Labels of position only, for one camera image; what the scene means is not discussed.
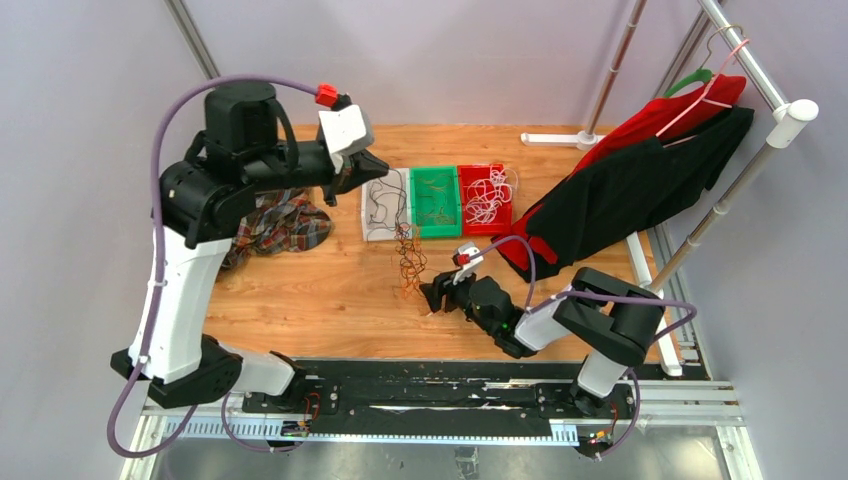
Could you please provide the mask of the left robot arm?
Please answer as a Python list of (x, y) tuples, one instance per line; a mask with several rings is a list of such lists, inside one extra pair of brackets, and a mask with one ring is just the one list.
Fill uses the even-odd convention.
[(208, 81), (175, 101), (155, 133), (154, 257), (144, 314), (133, 343), (110, 364), (129, 383), (146, 382), (148, 397), (164, 408), (231, 392), (262, 394), (283, 413), (305, 403), (305, 374), (292, 360), (205, 333), (216, 277), (258, 196), (318, 187), (335, 205), (389, 167), (370, 152), (374, 132), (365, 111), (327, 84), (294, 84), (319, 106), (317, 136), (298, 140), (276, 97), (282, 85), (271, 76)]

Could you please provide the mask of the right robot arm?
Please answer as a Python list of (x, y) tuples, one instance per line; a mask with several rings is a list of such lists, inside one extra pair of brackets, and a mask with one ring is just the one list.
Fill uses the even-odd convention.
[(569, 335), (591, 347), (571, 390), (574, 408), (588, 417), (608, 408), (618, 380), (643, 364), (665, 311), (655, 294), (589, 267), (565, 290), (527, 308), (492, 277), (455, 281), (458, 273), (419, 286), (430, 310), (462, 311), (507, 355), (530, 357)]

